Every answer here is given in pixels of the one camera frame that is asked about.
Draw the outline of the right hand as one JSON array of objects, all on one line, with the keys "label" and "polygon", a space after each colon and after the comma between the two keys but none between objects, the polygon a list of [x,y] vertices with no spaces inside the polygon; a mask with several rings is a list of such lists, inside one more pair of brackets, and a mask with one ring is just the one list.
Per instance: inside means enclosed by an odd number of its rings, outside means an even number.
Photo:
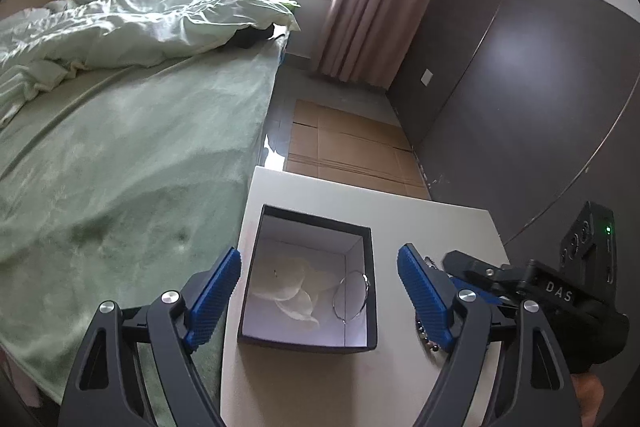
[{"label": "right hand", "polygon": [[580,407],[582,427],[596,425],[597,416],[604,398],[604,388],[597,375],[593,373],[572,376],[576,398]]}]

